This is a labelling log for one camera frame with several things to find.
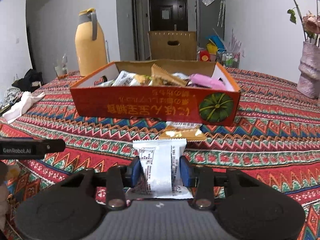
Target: red cardboard box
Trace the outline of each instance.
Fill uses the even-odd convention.
[[[122,70],[151,75],[154,63],[169,73],[200,73],[220,79],[227,91],[175,86],[94,87],[102,76],[116,79]],[[240,87],[219,63],[165,59],[111,62],[81,79],[70,90],[81,116],[150,117],[224,126],[232,125],[240,99]]]

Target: green pumpkin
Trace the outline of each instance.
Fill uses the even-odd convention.
[[[205,97],[199,105],[199,114],[207,122],[222,122],[233,110],[233,99],[224,93],[215,93]]]

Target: gray refrigerator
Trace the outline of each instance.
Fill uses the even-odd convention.
[[[201,48],[206,48],[208,40],[206,37],[216,35],[213,28],[224,40],[224,23],[221,27],[221,20],[219,27],[217,27],[219,20],[221,0],[214,0],[213,3],[206,6],[202,0],[196,0],[196,15],[197,15],[197,42]]]

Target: table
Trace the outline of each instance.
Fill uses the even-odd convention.
[[[229,68],[242,89],[234,125],[203,125],[205,142],[188,143],[186,157],[215,171],[241,168],[247,174],[298,201],[306,213],[301,239],[320,237],[320,109],[316,100],[300,94],[296,84],[257,72]],[[0,131],[5,137],[34,137],[65,140],[64,152],[47,154],[41,161],[18,161],[20,177],[8,182],[12,210],[5,233],[15,232],[14,214],[18,204],[73,172],[84,168],[106,171],[129,164],[136,152],[132,140],[154,139],[165,123],[156,119],[112,119],[79,116],[70,85],[79,80],[72,73],[53,80],[34,94],[45,92],[43,100],[11,125]],[[223,197],[223,188],[215,188]],[[103,202],[105,189],[97,191]]]

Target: thermos handle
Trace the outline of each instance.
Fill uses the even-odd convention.
[[[98,35],[98,21],[96,12],[91,13],[92,20],[92,40],[95,41]]]

